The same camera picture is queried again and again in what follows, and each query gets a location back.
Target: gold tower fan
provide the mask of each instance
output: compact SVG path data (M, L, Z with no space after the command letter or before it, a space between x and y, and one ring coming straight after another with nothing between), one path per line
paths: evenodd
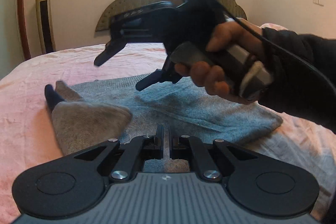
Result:
M36 17L42 53L54 52L56 48L51 22L50 0L36 0Z

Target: gray ribbed panel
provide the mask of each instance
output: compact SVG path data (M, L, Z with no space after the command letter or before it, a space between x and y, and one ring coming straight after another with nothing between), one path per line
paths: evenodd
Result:
M63 220L22 215L15 224L316 224L310 215L266 219L233 203L223 188L195 173L139 173L135 180L113 185L95 208Z

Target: white logo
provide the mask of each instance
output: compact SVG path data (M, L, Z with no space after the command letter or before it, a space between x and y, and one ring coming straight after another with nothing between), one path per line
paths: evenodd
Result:
M171 176L170 175L164 175L161 177L163 180L167 181L167 180L170 180L171 179Z

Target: bed sheet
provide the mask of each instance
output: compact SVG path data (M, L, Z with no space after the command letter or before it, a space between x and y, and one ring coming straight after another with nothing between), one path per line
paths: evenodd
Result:
M64 80L69 85L149 73L166 58L160 43L128 44L99 68L94 58L104 45L64 50L20 64L0 81L0 223L13 221L19 211L11 195L17 175L61 157L48 116L44 87ZM279 114L283 124L271 135L247 147L312 172L320 196L312 214L320 219L335 190L335 135L312 122Z

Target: black sleeve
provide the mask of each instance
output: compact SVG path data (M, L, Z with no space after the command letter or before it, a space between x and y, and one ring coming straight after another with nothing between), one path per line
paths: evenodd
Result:
M274 83L259 103L336 133L336 41L269 28L263 36Z

